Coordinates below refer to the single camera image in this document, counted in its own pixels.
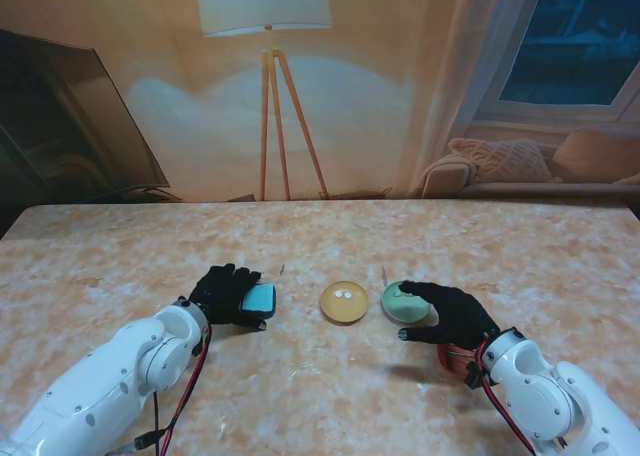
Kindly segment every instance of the wall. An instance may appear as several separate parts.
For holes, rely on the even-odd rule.
[[[392,196],[404,196],[427,156],[425,130],[440,117],[440,75],[458,44],[459,9],[473,0],[329,1],[334,28],[277,35],[329,192],[392,186]],[[264,35],[203,38],[197,0],[0,0],[0,24],[95,48],[174,194],[258,194]],[[316,198],[298,120],[279,85],[292,196]],[[269,135],[267,195],[282,199],[273,118]]]

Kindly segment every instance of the window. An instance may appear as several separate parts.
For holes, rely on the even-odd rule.
[[[518,18],[480,113],[623,116],[640,88],[640,0],[526,0]]]

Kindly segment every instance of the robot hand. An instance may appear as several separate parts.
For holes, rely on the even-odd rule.
[[[147,398],[172,387],[196,357],[201,363],[196,362],[194,374],[199,373],[211,338],[210,324],[266,329],[256,316],[264,313],[242,310],[259,279],[260,273],[236,270],[233,264],[213,266],[188,300],[181,296],[153,317],[127,323],[43,392],[11,437],[0,439],[0,455],[103,456],[137,420]],[[195,384],[193,374],[190,385],[191,381]],[[176,415],[162,430],[167,434],[163,448],[170,441]],[[162,436],[150,433],[107,454],[132,452]]]
[[[438,312],[437,326],[403,328],[398,338],[403,341],[423,341],[431,344],[453,343],[464,349],[477,349],[500,328],[476,298],[458,288],[435,283],[405,281],[400,291],[413,294],[433,305]]]
[[[467,369],[479,371],[487,396],[531,454],[637,454],[640,431],[578,366],[549,364],[535,342],[515,328],[500,332],[482,305],[460,289],[405,281],[400,290],[433,304],[440,321],[437,326],[401,329],[398,337],[475,350],[475,363]],[[506,410],[491,391],[487,374],[505,387]],[[567,445],[563,436],[579,427]]]
[[[210,324],[236,324],[260,331],[267,323],[251,314],[241,312],[247,293],[262,275],[235,265],[211,266],[191,292],[189,301],[197,304]]]

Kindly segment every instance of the knit pillow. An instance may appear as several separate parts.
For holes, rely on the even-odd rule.
[[[449,149],[476,165],[472,183],[544,183],[552,176],[535,141],[452,139]]]

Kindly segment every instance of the cushion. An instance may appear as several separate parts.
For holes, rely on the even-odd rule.
[[[566,183],[614,183],[640,173],[640,135],[573,131],[549,163]]]
[[[552,176],[535,141],[480,141],[455,138],[449,149],[476,165],[472,183],[543,183]]]

